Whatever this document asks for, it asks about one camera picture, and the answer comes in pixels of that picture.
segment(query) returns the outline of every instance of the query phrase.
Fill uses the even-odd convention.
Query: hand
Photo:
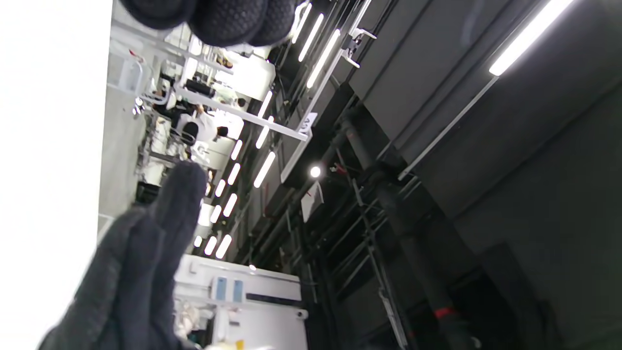
[[[155,203],[114,222],[40,350],[195,349],[174,334],[173,289],[206,183],[200,166],[180,163]]]

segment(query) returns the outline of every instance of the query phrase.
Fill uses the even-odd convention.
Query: red pipe band
[[[454,313],[456,313],[456,310],[454,310],[453,308],[442,308],[442,309],[435,310],[434,316],[436,316],[436,319],[441,319],[445,316],[448,316]]]

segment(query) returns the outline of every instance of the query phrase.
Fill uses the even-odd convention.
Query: white shirt
[[[212,88],[216,91],[214,100],[224,103],[225,105],[237,106],[238,94],[230,87],[225,87],[220,84],[214,84]]]
[[[177,131],[181,133],[183,127],[190,122],[194,122],[198,125],[197,141],[209,143],[218,136],[215,120],[207,113],[201,113],[196,118],[188,114],[182,114],[179,118],[179,123],[177,123]]]

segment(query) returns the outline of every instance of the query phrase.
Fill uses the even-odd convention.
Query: white sign
[[[305,117],[305,120],[302,122],[302,126],[300,126],[300,130],[298,132],[308,136],[309,131],[311,131],[311,126],[313,125],[313,122],[315,121],[316,118],[317,118],[317,113],[313,113],[313,112],[309,113]]]
[[[324,195],[322,194],[322,187],[318,181],[311,186],[309,191],[300,200],[300,206],[302,207],[302,219],[304,222],[309,220],[309,217],[317,207],[324,203]]]

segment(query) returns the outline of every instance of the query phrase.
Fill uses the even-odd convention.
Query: ceiling light
[[[298,35],[300,35],[302,26],[305,25],[305,21],[307,20],[307,17],[309,16],[309,12],[311,12],[311,4],[307,4],[304,12],[302,13],[302,18],[300,19],[300,23],[298,23],[298,27],[296,28],[296,31],[294,32],[294,36],[292,37],[292,44],[295,44],[296,40],[298,40]]]
[[[305,59],[307,51],[309,51],[309,47],[311,47],[311,43],[313,42],[313,38],[315,38],[317,31],[320,30],[320,26],[322,25],[323,20],[324,14],[320,14],[319,16],[317,16],[315,24],[313,25],[313,28],[311,28],[311,33],[309,33],[309,37],[307,38],[305,45],[302,47],[302,51],[300,51],[300,55],[298,56],[298,62],[302,62],[302,60]]]
[[[211,255],[214,252],[214,248],[216,248],[216,243],[218,243],[218,238],[216,236],[211,236],[210,240],[207,241],[205,245],[205,250],[203,251],[205,255]]]
[[[231,160],[234,161],[238,158],[239,152],[242,150],[242,140],[238,140],[233,146],[233,151],[231,152]]]
[[[322,52],[320,59],[317,61],[317,64],[315,64],[315,67],[313,68],[313,72],[311,72],[311,75],[309,76],[309,80],[307,80],[307,88],[313,87],[313,84],[315,83],[317,76],[320,75],[320,71],[324,68],[324,64],[326,63],[326,60],[328,59],[328,55],[330,55],[330,52],[333,50],[333,47],[337,43],[337,39],[339,39],[340,34],[341,32],[339,31],[339,29],[336,29],[333,35],[330,37],[330,40],[328,41],[328,44],[324,48],[324,51]]]
[[[232,194],[231,197],[229,197],[229,201],[227,202],[227,205],[225,206],[225,209],[223,210],[223,215],[225,217],[229,217],[229,215],[231,215],[231,211],[233,210],[233,207],[235,206],[235,202],[238,200],[238,195],[237,194]]]
[[[218,181],[218,186],[216,186],[216,191],[214,192],[216,197],[220,197],[224,189],[225,189],[225,180],[221,179],[220,181]]]
[[[220,247],[216,251],[216,258],[222,259],[229,248],[229,244],[231,244],[231,235],[226,235],[223,238],[223,241],[220,243]]]
[[[269,116],[268,121],[272,123],[274,121],[274,117]],[[264,126],[264,128],[261,130],[261,132],[259,133],[259,137],[257,138],[257,142],[255,142],[255,147],[257,147],[257,149],[261,148],[261,146],[264,145],[264,141],[266,140],[269,131],[270,128],[268,128],[267,126]]]
[[[311,168],[311,170],[309,171],[311,177],[319,177],[320,174],[322,173],[322,170],[320,169],[319,166],[314,166]]]
[[[261,183],[264,181],[264,177],[266,177],[268,170],[270,170],[270,166],[272,166],[272,162],[274,161],[275,157],[276,157],[276,154],[274,154],[274,152],[272,151],[268,154],[268,157],[266,158],[264,165],[261,166],[261,169],[259,170],[259,173],[257,174],[257,178],[255,179],[255,182],[253,183],[253,186],[255,186],[255,188],[259,188],[261,186]]]
[[[198,224],[201,226],[211,226],[210,224],[210,215],[213,212],[211,211],[211,206],[203,203],[201,201],[201,211],[198,213]]]
[[[223,210],[223,208],[221,208],[220,206],[216,206],[214,207],[214,211],[211,212],[211,216],[210,216],[210,222],[212,224],[215,224],[216,221],[218,221],[218,217],[220,216],[220,212]]]
[[[259,109],[259,113],[257,113],[257,117],[263,118],[264,113],[266,112],[268,105],[270,104],[270,99],[272,99],[272,92],[268,91],[266,97],[264,98],[264,103],[261,104],[261,108]]]
[[[488,70],[497,77],[503,74],[574,0],[550,0],[512,41]]]
[[[239,163],[235,163],[235,165],[233,166],[233,169],[231,170],[231,174],[229,174],[229,178],[227,179],[227,183],[229,185],[233,185],[233,183],[235,182],[235,178],[238,176],[239,173]]]

